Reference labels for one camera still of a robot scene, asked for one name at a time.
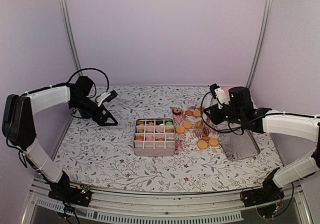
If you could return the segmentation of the green round cookie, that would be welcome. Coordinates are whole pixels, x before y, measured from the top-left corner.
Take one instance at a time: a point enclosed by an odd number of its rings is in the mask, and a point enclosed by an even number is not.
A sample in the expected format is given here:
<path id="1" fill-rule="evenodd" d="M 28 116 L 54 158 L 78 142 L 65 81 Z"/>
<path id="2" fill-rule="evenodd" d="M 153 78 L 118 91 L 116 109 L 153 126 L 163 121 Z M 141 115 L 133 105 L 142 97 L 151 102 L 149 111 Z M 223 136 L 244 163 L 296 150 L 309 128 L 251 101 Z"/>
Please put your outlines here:
<path id="1" fill-rule="evenodd" d="M 166 122 L 165 122 L 165 125 L 166 125 L 166 126 L 172 126 L 173 123 L 172 123 L 171 121 L 166 121 Z"/>

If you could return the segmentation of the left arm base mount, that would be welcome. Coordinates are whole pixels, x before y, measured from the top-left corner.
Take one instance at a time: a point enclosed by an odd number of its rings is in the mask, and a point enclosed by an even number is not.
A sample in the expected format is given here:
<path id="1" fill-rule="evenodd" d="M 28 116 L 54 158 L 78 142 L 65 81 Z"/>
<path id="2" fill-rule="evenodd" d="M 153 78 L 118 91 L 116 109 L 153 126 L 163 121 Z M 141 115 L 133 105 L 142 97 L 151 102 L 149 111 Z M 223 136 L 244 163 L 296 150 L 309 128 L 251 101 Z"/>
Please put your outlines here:
<path id="1" fill-rule="evenodd" d="M 82 207 L 88 207 L 92 198 L 92 192 L 89 189 L 78 187 L 60 187 L 51 185 L 48 197 L 54 200 L 74 204 Z"/>

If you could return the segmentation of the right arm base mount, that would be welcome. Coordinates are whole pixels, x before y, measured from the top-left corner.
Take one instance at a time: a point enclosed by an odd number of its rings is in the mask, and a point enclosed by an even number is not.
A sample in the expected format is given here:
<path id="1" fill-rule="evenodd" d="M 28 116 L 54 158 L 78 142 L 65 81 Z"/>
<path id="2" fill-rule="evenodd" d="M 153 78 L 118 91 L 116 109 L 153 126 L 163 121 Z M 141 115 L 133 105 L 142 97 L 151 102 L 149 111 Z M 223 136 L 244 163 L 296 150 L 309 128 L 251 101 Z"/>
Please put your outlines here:
<path id="1" fill-rule="evenodd" d="M 245 207 L 282 200 L 285 197 L 284 192 L 276 185 L 263 185 L 260 188 L 248 187 L 241 191 L 240 199 Z"/>

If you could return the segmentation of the metal serving tongs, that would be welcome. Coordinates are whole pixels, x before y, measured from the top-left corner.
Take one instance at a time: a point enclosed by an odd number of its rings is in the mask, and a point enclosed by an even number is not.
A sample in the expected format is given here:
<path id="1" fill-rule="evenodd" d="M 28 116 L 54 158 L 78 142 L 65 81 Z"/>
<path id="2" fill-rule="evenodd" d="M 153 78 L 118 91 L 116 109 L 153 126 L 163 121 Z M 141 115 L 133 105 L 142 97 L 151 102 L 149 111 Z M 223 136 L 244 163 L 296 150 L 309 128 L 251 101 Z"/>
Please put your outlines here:
<path id="1" fill-rule="evenodd" d="M 211 129 L 202 120 L 199 120 L 195 123 L 195 135 L 199 139 L 208 137 L 210 133 Z"/>

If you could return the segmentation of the brown flower cookie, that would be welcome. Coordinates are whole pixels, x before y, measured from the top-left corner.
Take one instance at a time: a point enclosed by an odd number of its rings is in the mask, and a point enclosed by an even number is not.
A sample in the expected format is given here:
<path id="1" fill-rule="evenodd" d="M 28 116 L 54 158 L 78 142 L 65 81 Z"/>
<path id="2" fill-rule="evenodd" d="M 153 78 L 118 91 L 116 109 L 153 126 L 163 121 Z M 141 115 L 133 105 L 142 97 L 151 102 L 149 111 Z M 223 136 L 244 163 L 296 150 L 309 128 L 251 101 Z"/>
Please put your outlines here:
<path id="1" fill-rule="evenodd" d="M 163 126 L 164 125 L 164 122 L 162 120 L 157 120 L 156 121 L 156 125 L 157 126 Z"/>

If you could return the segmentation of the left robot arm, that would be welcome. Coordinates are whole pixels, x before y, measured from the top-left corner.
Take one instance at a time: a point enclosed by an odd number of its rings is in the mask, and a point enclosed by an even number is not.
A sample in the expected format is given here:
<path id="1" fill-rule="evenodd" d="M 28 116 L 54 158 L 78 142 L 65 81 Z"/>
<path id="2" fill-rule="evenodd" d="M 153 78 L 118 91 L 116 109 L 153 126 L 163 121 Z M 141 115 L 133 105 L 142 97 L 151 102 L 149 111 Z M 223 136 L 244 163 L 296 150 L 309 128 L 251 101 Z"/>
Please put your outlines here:
<path id="1" fill-rule="evenodd" d="M 106 89 L 97 97 L 91 97 L 94 86 L 87 76 L 80 76 L 76 82 L 58 83 L 23 94 L 9 94 L 6 97 L 2 133 L 7 145 L 23 156 L 23 164 L 30 165 L 39 172 L 63 200 L 74 197 L 68 175 L 53 162 L 48 154 L 48 141 L 57 141 L 57 134 L 66 118 L 67 108 L 77 109 L 81 118 L 89 118 L 100 127 L 116 126 L 118 122 L 106 109 L 117 97 L 115 90 Z"/>

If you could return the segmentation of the orange swirl cookie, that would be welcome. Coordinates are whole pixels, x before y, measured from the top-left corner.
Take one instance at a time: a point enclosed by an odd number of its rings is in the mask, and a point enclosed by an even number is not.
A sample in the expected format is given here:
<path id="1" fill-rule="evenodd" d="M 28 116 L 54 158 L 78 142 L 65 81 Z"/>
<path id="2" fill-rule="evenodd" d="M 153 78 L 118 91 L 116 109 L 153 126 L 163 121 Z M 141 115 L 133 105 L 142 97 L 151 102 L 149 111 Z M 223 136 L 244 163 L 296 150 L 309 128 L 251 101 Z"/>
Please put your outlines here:
<path id="1" fill-rule="evenodd" d="M 138 125 L 138 126 L 144 126 L 144 125 L 145 125 L 145 121 L 138 120 L 138 121 L 137 121 L 137 125 Z"/>

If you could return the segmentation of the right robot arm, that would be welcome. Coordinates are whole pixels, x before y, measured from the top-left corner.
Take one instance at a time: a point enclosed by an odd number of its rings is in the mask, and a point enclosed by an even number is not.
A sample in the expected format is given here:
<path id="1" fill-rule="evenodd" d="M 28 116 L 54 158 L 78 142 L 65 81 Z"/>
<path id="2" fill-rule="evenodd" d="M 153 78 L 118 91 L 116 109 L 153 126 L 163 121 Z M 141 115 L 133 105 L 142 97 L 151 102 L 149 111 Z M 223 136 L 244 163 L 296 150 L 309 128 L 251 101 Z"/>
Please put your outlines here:
<path id="1" fill-rule="evenodd" d="M 217 133 L 228 134 L 237 130 L 249 130 L 259 134 L 281 134 L 320 143 L 320 118 L 317 115 L 290 113 L 271 108 L 254 108 L 250 90 L 236 86 L 224 90 L 217 84 L 209 87 L 209 94 L 216 104 L 202 108 L 214 125 L 223 122 L 236 124 L 228 130 L 218 129 Z M 307 178 L 320 170 L 320 147 L 294 162 L 275 169 L 263 181 L 258 197 L 262 202 L 269 202 L 278 194 L 278 189 Z"/>

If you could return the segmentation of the metal tin with white dividers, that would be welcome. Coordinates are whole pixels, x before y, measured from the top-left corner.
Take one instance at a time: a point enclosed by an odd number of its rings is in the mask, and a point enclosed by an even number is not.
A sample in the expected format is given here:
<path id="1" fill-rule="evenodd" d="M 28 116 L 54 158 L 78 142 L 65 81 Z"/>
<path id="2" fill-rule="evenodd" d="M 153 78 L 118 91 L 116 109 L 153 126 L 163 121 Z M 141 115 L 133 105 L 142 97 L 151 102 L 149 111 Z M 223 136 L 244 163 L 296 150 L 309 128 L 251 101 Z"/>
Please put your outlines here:
<path id="1" fill-rule="evenodd" d="M 137 125 L 137 121 L 145 121 L 144 125 Z M 163 121 L 163 125 L 156 125 L 156 121 Z M 166 122 L 172 122 L 173 125 L 167 126 Z M 154 122 L 154 125 L 148 125 L 148 122 Z M 163 126 L 164 132 L 157 133 L 156 126 Z M 138 157 L 171 157 L 175 154 L 175 126 L 171 118 L 140 118 L 135 122 L 133 149 Z M 146 141 L 147 137 L 152 137 L 154 141 Z"/>

